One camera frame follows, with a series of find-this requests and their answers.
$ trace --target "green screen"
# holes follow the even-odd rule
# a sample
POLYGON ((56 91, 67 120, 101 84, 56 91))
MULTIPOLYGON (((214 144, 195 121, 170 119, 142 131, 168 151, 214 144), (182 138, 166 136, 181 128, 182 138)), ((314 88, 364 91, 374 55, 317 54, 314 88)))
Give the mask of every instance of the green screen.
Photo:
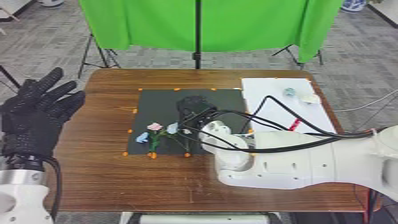
MULTIPOLYGON (((342 0, 202 0, 202 51, 300 47, 316 55, 342 0)), ((79 0, 101 48, 195 50, 195 0, 79 0)))

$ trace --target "metal stand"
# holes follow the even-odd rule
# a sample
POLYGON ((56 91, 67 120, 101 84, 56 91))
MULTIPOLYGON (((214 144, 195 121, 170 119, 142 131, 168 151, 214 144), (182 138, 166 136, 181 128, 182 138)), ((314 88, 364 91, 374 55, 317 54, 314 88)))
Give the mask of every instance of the metal stand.
MULTIPOLYGON (((298 60, 296 60, 296 58, 294 58, 294 55, 293 55, 293 53, 291 53, 291 51, 289 51, 289 47, 291 47, 291 46, 293 46, 293 44, 289 44, 289 45, 277 51, 277 53, 275 53, 271 56, 278 55, 278 54, 282 53, 282 51, 287 51, 289 56, 291 56, 291 59, 293 59, 293 62, 294 62, 296 66, 300 67, 300 70, 301 70, 305 64, 300 63, 298 60)), ((321 51, 319 51, 319 50, 317 50, 317 53, 316 53, 314 57, 319 58, 319 65, 323 65, 323 56, 321 56, 321 51)))
POLYGON ((88 50, 90 50, 92 39, 94 39, 94 35, 90 34, 86 45, 85 45, 85 50, 83 50, 83 58, 81 58, 81 64, 79 64, 79 69, 78 69, 78 78, 81 77, 83 67, 86 65, 94 66, 97 68, 111 68, 111 67, 120 68, 120 65, 118 65, 118 63, 115 61, 115 58, 113 58, 113 56, 117 55, 115 51, 111 49, 104 49, 108 59, 113 62, 113 65, 110 66, 108 59, 104 58, 104 54, 102 54, 102 49, 99 48, 97 43, 95 43, 95 49, 97 49, 97 53, 99 53, 99 57, 101 57, 101 61, 102 61, 102 66, 86 62, 86 54, 88 54, 88 50))
POLYGON ((12 75, 8 74, 8 72, 7 72, 7 70, 5 70, 5 68, 3 68, 1 65, 0 65, 0 72, 3 73, 5 78, 8 79, 10 83, 12 83, 14 86, 15 86, 15 88, 19 89, 19 88, 21 88, 21 84, 17 83, 17 81, 15 81, 12 75))
POLYGON ((195 69, 200 69, 202 60, 202 0, 195 0, 195 53, 191 54, 195 60, 195 69))

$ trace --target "wire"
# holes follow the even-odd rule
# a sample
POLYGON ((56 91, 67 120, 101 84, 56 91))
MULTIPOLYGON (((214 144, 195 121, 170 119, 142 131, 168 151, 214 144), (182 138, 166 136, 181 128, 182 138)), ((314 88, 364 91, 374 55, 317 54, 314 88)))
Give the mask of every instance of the wire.
POLYGON ((15 91, 14 91, 12 87, 8 86, 8 84, 3 81, 0 81, 0 83, 5 85, 5 87, 8 88, 8 90, 15 93, 15 91))
POLYGON ((60 172, 60 165, 58 165, 56 159, 42 158, 42 161, 49 164, 53 171, 54 171, 54 176, 56 176, 54 199, 53 199, 53 207, 51 207, 51 212, 49 212, 53 222, 54 222, 56 214, 58 214, 60 198, 62 198, 62 172, 60 172))
POLYGON ((367 106, 371 106, 374 103, 378 103, 396 92, 398 92, 398 89, 378 100, 374 100, 373 102, 369 102, 367 104, 364 104, 360 107, 351 108, 351 109, 333 110, 333 113, 349 112, 349 111, 355 111, 355 110, 364 109, 367 106))
POLYGON ((371 115, 369 119, 364 121, 364 123, 360 124, 360 126, 357 127, 357 129, 353 130, 353 132, 364 127, 364 125, 369 123, 371 119, 374 118, 374 116, 378 115, 378 113, 381 112, 383 108, 389 106, 390 102, 394 101, 394 99, 398 98, 398 95, 394 96, 394 98, 389 100, 389 102, 385 103, 383 107, 380 108, 380 110, 376 111, 376 113, 371 115))
POLYGON ((207 133, 206 131, 188 127, 188 126, 182 126, 184 128, 188 128, 190 130, 193 130, 195 132, 200 132, 204 133, 207 136, 211 136, 216 140, 220 140, 232 148, 227 148, 227 147, 222 147, 214 144, 209 144, 207 142, 202 142, 200 140, 190 138, 188 136, 182 136, 181 134, 181 137, 184 137, 186 139, 190 139, 190 141, 193 142, 198 142, 200 144, 204 145, 209 145, 213 146, 214 148, 218 149, 223 149, 223 150, 229 150, 229 151, 243 151, 246 153, 280 153, 280 152, 289 152, 289 151, 296 151, 296 150, 301 150, 301 149, 307 149, 307 148, 312 148, 316 146, 321 146, 332 142, 335 142, 337 140, 341 140, 341 138, 326 138, 326 139, 321 139, 319 141, 316 142, 310 142, 310 143, 303 143, 300 145, 293 145, 293 146, 285 146, 285 147, 277 147, 277 148, 264 148, 264 149, 241 149, 237 148, 230 142, 227 142, 218 136, 214 136, 211 133, 207 133))
MULTIPOLYGON (((261 108, 262 108, 262 106, 264 106, 264 101, 266 101, 266 99, 268 99, 268 96, 266 96, 266 97, 262 98, 262 100, 261 100, 261 103, 259 103, 259 105, 257 105, 257 109, 255 109, 253 114, 252 114, 253 116, 257 115, 257 112, 261 111, 261 108)), ((250 121, 252 121, 252 118, 246 120, 246 122, 245 122, 245 124, 243 124, 239 133, 243 133, 250 121)))
POLYGON ((301 123, 321 133, 325 134, 326 136, 330 137, 337 137, 337 138, 362 138, 362 137, 367 137, 371 136, 371 132, 365 132, 365 133, 351 133, 349 135, 339 135, 339 134, 333 134, 330 132, 326 132, 321 128, 317 128, 312 123, 301 118, 301 116, 294 113, 294 111, 289 109, 289 107, 282 104, 282 102, 275 99, 273 96, 266 96, 264 98, 271 99, 273 102, 278 104, 278 106, 282 107, 282 109, 289 112, 289 114, 294 116, 294 118, 301 121, 301 123))
MULTIPOLYGON (((257 117, 257 116, 253 116, 253 115, 250 115, 250 114, 246 114, 246 113, 243 113, 239 111, 220 110, 218 112, 220 113, 237 113, 237 114, 243 114, 246 116, 252 116, 255 119, 262 120, 264 122, 269 122, 277 127, 280 127, 284 130, 287 130, 285 127, 280 126, 280 124, 277 124, 269 120, 262 119, 261 117, 257 117)), ((323 134, 323 136, 335 137, 335 138, 364 138, 364 137, 369 137, 373 135, 371 132, 349 133, 349 134, 344 134, 344 135, 333 134, 333 133, 326 132, 325 130, 321 130, 300 116, 296 118, 307 124, 307 126, 319 132, 319 134, 323 134)))
MULTIPOLYGON (((271 126, 271 125, 268 125, 268 124, 264 124, 264 123, 261 123, 257 120, 253 120, 255 118, 253 118, 252 116, 248 116, 248 115, 245 115, 245 114, 241 114, 241 113, 236 113, 236 112, 227 112, 227 113, 232 113, 234 115, 237 115, 237 116, 241 116, 243 118, 250 119, 252 122, 255 122, 259 125, 262 125, 262 126, 273 128, 275 130, 278 130, 278 131, 280 131, 280 130, 285 130, 285 131, 287 131, 287 128, 285 128, 280 124, 277 124, 275 122, 273 122, 273 124, 277 125, 277 127, 271 126)), ((222 113, 218 114, 218 111, 216 111, 216 114, 213 115, 213 118, 218 117, 218 116, 222 116, 222 115, 225 115, 227 113, 222 112, 222 113)))

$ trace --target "black cable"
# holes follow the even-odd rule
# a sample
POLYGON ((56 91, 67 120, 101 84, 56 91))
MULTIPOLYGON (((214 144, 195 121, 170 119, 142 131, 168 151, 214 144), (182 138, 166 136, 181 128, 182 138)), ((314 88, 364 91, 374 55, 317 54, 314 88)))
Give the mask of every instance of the black cable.
POLYGON ((58 165, 56 159, 44 158, 42 161, 49 164, 54 171, 54 176, 56 176, 56 190, 54 190, 54 198, 53 198, 53 207, 49 212, 53 222, 54 222, 56 214, 58 214, 60 198, 62 198, 62 172, 60 172, 60 165, 58 165))
MULTIPOLYGON (((266 96, 266 97, 262 98, 262 100, 261 100, 261 103, 259 103, 259 105, 257 105, 257 109, 255 109, 253 114, 252 114, 253 116, 257 115, 257 113, 259 113, 259 111, 261 111, 261 109, 262 109, 266 99, 268 99, 268 96, 266 96)), ((246 120, 246 122, 245 122, 245 124, 243 124, 239 133, 243 133, 250 121, 252 121, 252 118, 246 120)))
POLYGON ((220 140, 232 148, 225 148, 214 144, 209 144, 207 142, 202 142, 200 140, 190 138, 188 136, 182 136, 181 134, 181 137, 184 137, 186 139, 190 139, 190 141, 193 142, 198 142, 200 144, 204 145, 209 145, 213 146, 214 148, 218 149, 223 149, 223 150, 229 150, 229 151, 243 151, 246 153, 280 153, 280 152, 289 152, 289 151, 296 151, 296 150, 301 150, 301 149, 307 149, 307 148, 312 148, 316 146, 321 146, 332 142, 335 142, 337 140, 341 140, 341 138, 326 138, 326 139, 321 139, 319 141, 316 142, 310 142, 310 143, 305 143, 305 144, 300 144, 300 145, 293 145, 293 146, 285 146, 285 147, 277 147, 277 148, 268 148, 268 149, 241 149, 237 148, 230 142, 227 142, 218 136, 214 136, 211 133, 207 133, 206 131, 184 126, 184 128, 188 128, 190 130, 193 130, 195 132, 200 132, 202 134, 206 134, 207 136, 211 136, 216 140, 220 140))
POLYGON ((8 90, 15 93, 15 91, 14 91, 12 87, 8 86, 8 84, 3 81, 0 81, 0 83, 5 85, 5 87, 8 88, 8 90))
POLYGON ((241 117, 252 117, 252 118, 255 118, 262 122, 269 123, 278 129, 282 129, 282 130, 287 131, 287 128, 278 123, 275 123, 273 121, 266 120, 264 118, 257 117, 255 115, 252 115, 252 114, 248 114, 245 112, 239 112, 236 110, 218 110, 213 118, 218 117, 223 114, 229 114, 229 113, 239 115, 241 117))
MULTIPOLYGON (((214 117, 218 117, 218 116, 222 116, 222 115, 225 115, 227 113, 220 113, 218 114, 218 112, 213 114, 213 118, 214 117)), ((246 116, 245 114, 239 114, 239 113, 232 113, 234 115, 237 115, 237 116, 241 116, 243 118, 246 118, 246 119, 250 119, 250 121, 252 122, 255 122, 259 125, 262 125, 264 127, 269 127, 269 128, 273 128, 275 130, 285 130, 287 131, 287 128, 280 125, 280 124, 277 124, 278 126, 275 127, 275 126, 271 126, 271 125, 268 125, 268 124, 264 124, 262 122, 259 122, 257 120, 255 120, 255 118, 252 119, 252 116, 246 116)))
POLYGON ((289 109, 289 107, 282 104, 282 102, 275 99, 273 96, 266 96, 264 97, 266 99, 271 99, 273 102, 278 104, 278 106, 282 107, 282 109, 289 112, 289 114, 296 117, 296 119, 301 121, 301 123, 321 133, 325 134, 326 136, 330 137, 337 137, 337 138, 362 138, 362 137, 367 137, 371 136, 371 133, 351 133, 349 135, 339 135, 339 134, 333 134, 330 132, 326 132, 321 128, 317 128, 312 123, 301 118, 301 116, 294 113, 294 111, 289 109))
POLYGON ((353 131, 357 131, 362 128, 362 126, 369 123, 371 119, 374 118, 374 116, 378 115, 378 113, 381 112, 383 108, 389 106, 389 104, 390 104, 390 102, 394 101, 396 98, 398 98, 398 95, 394 95, 394 97, 389 100, 389 102, 385 103, 383 107, 380 108, 376 113, 371 115, 369 119, 364 121, 364 123, 360 124, 360 126, 357 127, 357 129, 353 131))

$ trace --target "green stem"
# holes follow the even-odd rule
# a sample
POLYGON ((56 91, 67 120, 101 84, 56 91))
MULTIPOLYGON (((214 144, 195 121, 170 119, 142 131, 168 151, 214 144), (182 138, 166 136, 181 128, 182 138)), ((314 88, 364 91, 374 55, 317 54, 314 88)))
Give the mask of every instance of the green stem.
POLYGON ((190 148, 184 147, 182 143, 177 141, 175 138, 172 138, 172 140, 175 141, 177 145, 182 147, 184 151, 190 152, 190 148))

